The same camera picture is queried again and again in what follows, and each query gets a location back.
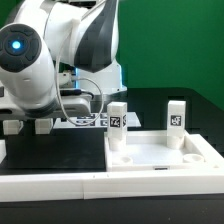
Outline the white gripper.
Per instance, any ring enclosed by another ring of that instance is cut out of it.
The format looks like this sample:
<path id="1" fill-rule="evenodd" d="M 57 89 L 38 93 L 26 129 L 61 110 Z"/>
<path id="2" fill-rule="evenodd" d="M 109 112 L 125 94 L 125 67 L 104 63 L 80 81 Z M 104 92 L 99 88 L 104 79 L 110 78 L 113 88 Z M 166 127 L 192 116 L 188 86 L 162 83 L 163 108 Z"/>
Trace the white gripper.
<path id="1" fill-rule="evenodd" d="M 84 96 L 63 96 L 62 104 L 69 117 L 89 115 L 91 112 L 91 97 Z M 54 111 L 50 112 L 24 112 L 9 96 L 0 97 L 0 121 L 3 120 L 29 120 L 45 118 L 64 118 L 61 106 L 57 105 Z"/>

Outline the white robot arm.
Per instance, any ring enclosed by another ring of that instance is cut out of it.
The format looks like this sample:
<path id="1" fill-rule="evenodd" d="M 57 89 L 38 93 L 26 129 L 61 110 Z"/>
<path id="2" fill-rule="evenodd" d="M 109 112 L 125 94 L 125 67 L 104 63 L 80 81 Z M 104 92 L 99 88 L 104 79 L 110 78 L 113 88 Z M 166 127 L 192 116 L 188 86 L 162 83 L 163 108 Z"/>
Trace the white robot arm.
<path id="1" fill-rule="evenodd" d="M 118 5 L 23 0 L 0 28 L 0 120 L 87 115 L 92 94 L 109 100 L 125 91 Z"/>

